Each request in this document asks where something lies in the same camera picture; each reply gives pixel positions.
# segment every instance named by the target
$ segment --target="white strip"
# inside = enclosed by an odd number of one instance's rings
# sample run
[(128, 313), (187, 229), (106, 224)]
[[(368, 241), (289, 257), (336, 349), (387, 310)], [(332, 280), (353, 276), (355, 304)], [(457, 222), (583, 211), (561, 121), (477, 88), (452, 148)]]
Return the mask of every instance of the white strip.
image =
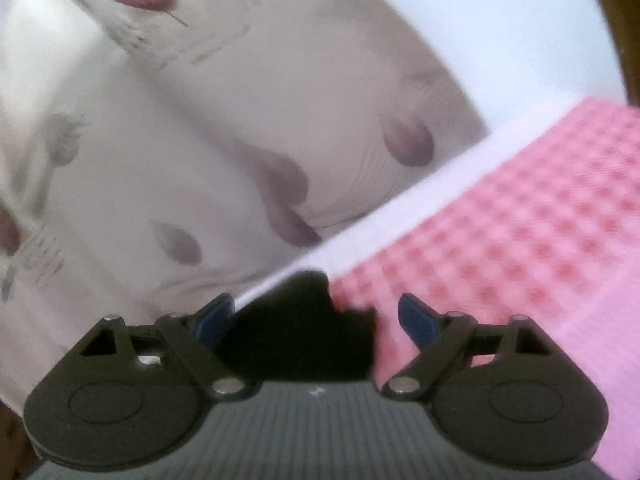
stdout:
[(318, 269), (334, 278), (369, 260), (541, 137), (583, 99), (573, 92), (549, 95), (427, 179), (243, 294), (238, 308), (297, 270)]

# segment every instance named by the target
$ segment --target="black object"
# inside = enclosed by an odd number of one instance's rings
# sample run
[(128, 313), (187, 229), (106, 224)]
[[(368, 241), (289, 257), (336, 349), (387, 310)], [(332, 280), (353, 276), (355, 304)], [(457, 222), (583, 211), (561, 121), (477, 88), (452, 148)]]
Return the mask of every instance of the black object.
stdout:
[(421, 354), (382, 392), (375, 314), (336, 312), (316, 272), (239, 314), (103, 319), (28, 399), (32, 478), (607, 478), (604, 398), (532, 320), (398, 313)]

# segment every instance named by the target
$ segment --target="circular cap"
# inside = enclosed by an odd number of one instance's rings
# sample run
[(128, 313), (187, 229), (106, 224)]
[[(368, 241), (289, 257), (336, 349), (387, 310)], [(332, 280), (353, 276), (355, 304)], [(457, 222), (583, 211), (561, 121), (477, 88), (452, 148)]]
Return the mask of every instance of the circular cap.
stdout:
[(213, 391), (219, 395), (236, 395), (244, 390), (244, 383), (235, 377), (225, 377), (213, 383)]
[(113, 424), (131, 418), (144, 403), (142, 392), (123, 383), (98, 383), (83, 386), (69, 399), (76, 417), (94, 424)]
[(412, 394), (420, 389), (420, 383), (412, 377), (394, 377), (389, 381), (389, 388), (396, 394)]
[(562, 396), (551, 386), (533, 381), (513, 381), (496, 386), (489, 405), (513, 422), (545, 422), (562, 411)]

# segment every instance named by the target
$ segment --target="pink cloth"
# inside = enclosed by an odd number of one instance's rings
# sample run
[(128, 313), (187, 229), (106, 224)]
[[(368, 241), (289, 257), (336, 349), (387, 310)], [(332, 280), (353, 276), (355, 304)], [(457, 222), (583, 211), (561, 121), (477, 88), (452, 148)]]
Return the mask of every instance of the pink cloth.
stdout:
[(640, 110), (590, 98), (459, 200), (346, 276), (337, 304), (383, 319), (376, 379), (416, 350), (412, 292), (481, 322), (534, 318), (598, 385), (610, 422), (595, 460), (640, 476)]

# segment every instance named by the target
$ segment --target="silver pin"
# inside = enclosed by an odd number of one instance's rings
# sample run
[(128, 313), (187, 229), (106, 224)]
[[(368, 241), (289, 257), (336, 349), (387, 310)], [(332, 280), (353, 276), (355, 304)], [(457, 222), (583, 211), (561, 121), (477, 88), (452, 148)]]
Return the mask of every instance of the silver pin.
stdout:
[(225, 377), (213, 383), (213, 391), (220, 396), (239, 394), (244, 390), (244, 383), (235, 377)]
[(412, 377), (394, 377), (389, 381), (389, 388), (399, 395), (412, 394), (420, 389), (420, 383)]

